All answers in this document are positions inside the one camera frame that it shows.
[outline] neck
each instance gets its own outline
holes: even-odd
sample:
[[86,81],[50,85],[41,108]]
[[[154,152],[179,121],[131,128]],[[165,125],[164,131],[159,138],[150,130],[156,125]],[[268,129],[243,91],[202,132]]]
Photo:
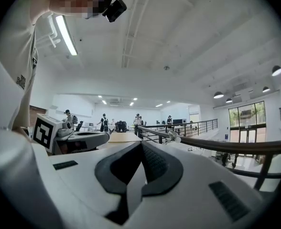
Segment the neck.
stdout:
[[30,19],[32,25],[36,23],[39,17],[49,11],[50,0],[31,0]]

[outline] vent grille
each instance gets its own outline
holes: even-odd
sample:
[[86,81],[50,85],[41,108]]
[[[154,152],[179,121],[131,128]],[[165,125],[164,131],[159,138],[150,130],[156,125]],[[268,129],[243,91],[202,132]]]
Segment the vent grille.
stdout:
[[249,213],[250,210],[224,183],[218,181],[209,184],[209,187],[233,222]]

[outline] chair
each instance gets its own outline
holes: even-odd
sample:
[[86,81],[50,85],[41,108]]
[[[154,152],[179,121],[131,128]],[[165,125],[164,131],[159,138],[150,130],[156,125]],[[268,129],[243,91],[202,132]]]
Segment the chair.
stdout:
[[81,126],[82,126],[82,123],[79,123],[78,126],[76,127],[76,132],[80,131]]

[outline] doorway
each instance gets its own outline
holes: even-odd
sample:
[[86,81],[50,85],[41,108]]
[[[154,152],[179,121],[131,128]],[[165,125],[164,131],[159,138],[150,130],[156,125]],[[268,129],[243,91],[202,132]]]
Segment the doorway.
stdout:
[[[256,129],[250,129],[250,130],[241,130],[240,131],[240,143],[255,143],[256,142]],[[239,156],[243,157],[253,157],[253,155],[243,155],[239,154]]]

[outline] brown panel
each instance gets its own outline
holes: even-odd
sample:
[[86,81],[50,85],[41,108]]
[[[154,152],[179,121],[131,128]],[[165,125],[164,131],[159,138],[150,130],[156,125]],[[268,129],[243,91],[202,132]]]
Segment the brown panel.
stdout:
[[38,107],[31,106],[29,107],[30,112],[30,126],[35,126],[36,114],[46,114],[46,109],[41,109]]

